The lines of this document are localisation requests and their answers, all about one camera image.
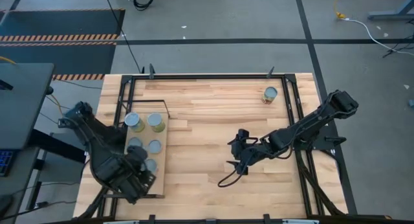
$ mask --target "wooden table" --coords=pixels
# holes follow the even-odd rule
[[[96,117],[112,125],[120,89],[121,74],[106,75]],[[311,73],[296,74],[305,115],[320,101]],[[268,86],[278,96],[270,105],[261,101]],[[289,86],[293,102],[292,87]],[[261,137],[289,125],[281,81],[275,79],[229,80],[139,80],[134,99],[164,99],[171,118],[168,126],[165,198],[140,199],[136,205],[119,200],[116,219],[261,219],[305,218],[296,159],[265,159],[249,168],[249,175],[228,188],[217,182],[232,170],[230,146],[239,128]],[[148,111],[161,107],[142,105]],[[298,119],[294,107],[295,119]],[[319,151],[313,153],[320,186],[342,211],[347,212],[334,160]],[[316,204],[310,186],[312,211]],[[88,167],[80,185],[74,216],[80,215],[98,193],[100,185]]]

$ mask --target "cable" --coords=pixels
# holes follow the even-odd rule
[[[221,185],[221,183],[223,183],[225,180],[227,180],[228,178],[230,178],[230,176],[232,176],[235,172],[236,172],[236,170],[237,169],[234,169],[234,171],[232,172],[232,173],[230,173],[229,175],[227,175],[226,177],[224,177],[222,180],[220,180],[218,183],[217,183],[217,186],[219,187],[219,188],[226,188],[226,187],[228,187],[228,186],[232,186],[232,185],[234,185],[236,182],[238,182],[238,180],[240,180],[240,178],[241,178],[241,176],[245,173],[245,171],[246,171],[246,169],[247,169],[247,165],[248,165],[248,163],[250,162],[250,160],[251,160],[251,158],[253,157],[253,155],[254,155],[254,153],[248,158],[248,160],[247,160],[247,162],[246,162],[246,164],[245,164],[245,166],[243,167],[243,169],[241,170],[241,173],[240,173],[240,175],[239,176],[237,176],[237,178],[235,179],[235,180],[233,180],[232,182],[230,182],[230,183],[228,183],[228,184],[225,184],[225,185]]]
[[[42,115],[42,116],[44,116],[45,118],[49,119],[53,123],[58,124],[56,121],[52,120],[50,117],[46,116],[45,114],[43,114],[43,113],[39,113],[39,114]]]
[[[409,20],[407,23],[409,23],[409,24],[411,24],[411,25],[414,25],[414,19]],[[410,35],[410,36],[407,36],[407,37],[405,37],[404,39],[409,39],[409,38],[411,38],[411,39],[413,39],[413,40],[414,40],[414,34],[412,34],[412,35]],[[414,47],[409,47],[411,44],[412,44],[412,43],[408,43],[408,44],[407,44],[406,46],[404,46],[404,47],[401,47],[401,48],[399,48],[399,49],[395,49],[398,45],[400,45],[400,43],[397,43],[396,45],[394,45],[393,49],[395,49],[395,50],[397,50],[397,51],[401,51],[401,50],[403,50],[403,49],[414,49]],[[389,55],[391,55],[391,54],[393,54],[393,53],[394,53],[394,51],[392,51],[392,50],[388,50],[388,51],[387,51],[387,54],[383,55],[382,57],[383,57],[383,58],[385,58],[385,57],[387,57],[387,56],[389,56]]]
[[[65,80],[57,80],[57,81],[59,81],[59,82],[66,82],[66,83],[68,83],[68,84],[77,85],[77,86],[84,87],[84,88],[89,88],[89,89],[99,89],[99,90],[102,90],[102,88],[99,88],[99,87],[89,87],[89,86],[86,86],[86,85],[79,85],[79,84],[76,84],[76,83],[74,83],[74,82],[68,82],[68,81],[65,81]]]
[[[127,36],[125,35],[124,30],[122,30],[122,26],[121,26],[121,24],[119,23],[118,18],[116,17],[116,14],[115,14],[115,12],[114,12],[114,9],[112,8],[111,2],[110,2],[109,0],[106,0],[106,1],[108,2],[109,7],[111,8],[111,12],[112,12],[112,15],[114,15],[114,18],[115,18],[116,24],[118,24],[118,27],[119,27],[119,29],[121,30],[122,35],[124,35],[125,42],[127,43],[127,45],[128,45],[128,49],[129,49],[129,52],[131,53],[132,58],[134,59],[135,65],[136,65],[136,67],[138,68],[138,72],[139,72],[139,73],[141,73],[140,66],[138,65],[138,62],[136,62],[135,56],[134,56],[134,54],[132,53],[132,50],[131,50],[131,46],[129,45],[129,42],[128,42],[128,39],[127,39]]]
[[[276,156],[276,158],[277,159],[288,159],[288,158],[290,158],[290,156],[292,156],[292,152],[293,152],[293,142],[292,142],[292,144],[290,144],[289,153],[288,153],[287,156],[285,156],[285,157]]]
[[[353,19],[349,19],[349,18],[343,18],[343,19],[341,19],[341,20],[344,20],[344,21],[350,21],[350,22],[354,22],[354,23],[359,23],[359,24],[363,25],[363,26],[365,27],[365,29],[367,30],[368,35],[369,35],[369,37],[371,38],[371,40],[373,40],[375,43],[377,43],[377,44],[379,44],[379,45],[381,45],[381,46],[383,46],[383,47],[385,47],[385,48],[387,48],[387,49],[389,49],[389,50],[392,50],[393,52],[396,52],[396,53],[401,53],[401,54],[409,54],[409,55],[414,56],[414,54],[413,54],[413,53],[410,53],[410,52],[400,52],[400,51],[398,51],[398,50],[392,49],[392,48],[388,47],[387,45],[384,45],[384,44],[382,44],[382,43],[378,42],[376,39],[374,39],[374,38],[372,37],[371,33],[369,32],[369,29],[368,29],[367,25],[365,25],[364,23],[362,23],[362,22],[360,22],[360,21],[353,20]]]
[[[30,212],[33,212],[33,211],[39,210],[39,209],[41,209],[41,208],[50,207],[50,206],[52,206],[52,205],[56,205],[56,204],[73,204],[73,203],[76,203],[76,201],[57,201],[57,202],[49,203],[49,204],[45,205],[44,207],[34,208],[34,209],[32,209],[32,210],[28,210],[28,211],[20,212],[20,213],[18,213],[18,214],[14,214],[14,215],[10,215],[10,216],[5,216],[5,217],[1,218],[1,219],[0,219],[0,221],[2,221],[2,220],[6,220],[6,219],[9,219],[9,218],[15,218],[15,217],[17,217],[17,216],[20,216],[20,215],[23,215],[23,214],[28,214],[28,213],[30,213]]]
[[[47,186],[47,185],[75,185],[75,184],[78,184],[78,183],[79,182],[75,182],[75,183],[49,183],[49,184],[42,184],[41,186]],[[27,188],[24,188],[24,189],[17,190],[15,192],[13,192],[11,194],[11,196],[16,194],[16,193],[19,193],[19,192],[22,192],[22,191],[28,190],[29,188],[34,188],[34,187],[35,186],[30,186],[30,187],[27,187]]]
[[[50,100],[50,101],[51,101],[54,105],[56,105],[56,106],[58,105],[58,104],[57,104],[57,103],[55,103],[55,101],[53,101],[51,98],[49,98],[49,97],[47,97],[47,96],[46,96],[46,98],[47,98],[47,99],[49,99],[49,100]],[[65,107],[65,106],[62,106],[62,105],[60,105],[60,107],[70,110],[70,108],[69,108],[69,107]]]
[[[0,60],[4,60],[4,61],[6,61],[6,62],[8,62],[8,63],[12,63],[12,64],[16,64],[16,62],[14,62],[14,61],[12,61],[12,60],[10,60],[10,59],[8,59],[8,58],[5,58],[5,57],[3,57],[3,56],[0,56]]]
[[[134,3],[136,10],[143,11],[143,10],[146,10],[153,1],[154,0],[149,0],[146,4],[140,4],[138,3],[138,1],[133,0],[133,3]]]
[[[52,94],[50,94],[50,95],[56,101],[56,103],[58,105],[58,108],[59,108],[59,112],[63,116],[62,107],[60,106],[60,103],[59,103],[58,99],[54,95],[52,95]]]
[[[338,3],[338,1],[339,1],[339,0],[334,0],[334,13],[335,13],[335,15],[336,15],[336,17],[337,17],[338,19],[343,19],[343,18],[345,18],[345,17],[346,17],[346,16],[345,16],[345,14],[340,13],[340,12],[338,12],[338,11],[336,10],[336,4]]]

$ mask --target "orange and black striped tape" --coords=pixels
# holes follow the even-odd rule
[[[103,80],[104,74],[53,74],[52,80]]]
[[[89,8],[89,9],[42,9],[42,10],[11,10],[11,12],[39,12],[39,11],[102,11],[102,10],[111,10],[110,8]],[[124,8],[115,8],[113,10],[125,10]]]
[[[27,46],[73,46],[73,45],[116,45],[116,42],[72,42],[72,43],[0,43],[0,47],[27,47]]]
[[[27,41],[76,41],[118,39],[118,34],[76,34],[76,35],[47,35],[47,36],[0,36],[0,41],[27,42]]]

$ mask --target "black floor mat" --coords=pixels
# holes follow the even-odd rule
[[[115,47],[112,42],[2,43],[0,55],[17,63],[53,63],[55,79],[99,80],[111,72]]]
[[[125,10],[114,10],[122,24]],[[0,41],[115,39],[120,34],[111,10],[11,11]]]

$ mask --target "metal can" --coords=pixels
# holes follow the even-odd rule
[[[128,146],[142,147],[142,141],[138,137],[133,137],[133,138],[129,139]]]
[[[141,120],[140,115],[138,115],[138,113],[128,113],[125,116],[124,122],[128,127],[131,128],[132,131],[135,131],[137,133],[141,132],[145,128],[145,123]]]
[[[145,160],[145,165],[141,164],[141,171],[145,171],[145,169],[149,170],[151,173],[156,174],[157,172],[157,162],[154,159],[147,159]]]
[[[275,87],[267,87],[261,100],[265,104],[271,104],[277,95],[278,95],[278,90],[276,90]]]
[[[160,153],[161,148],[162,148],[162,145],[159,140],[152,140],[148,144],[148,151],[150,153]]]
[[[147,121],[148,124],[151,126],[151,129],[156,133],[160,133],[164,131],[164,129],[166,128],[166,124],[164,123],[164,121],[162,121],[162,116],[160,113],[151,113],[148,116]]]

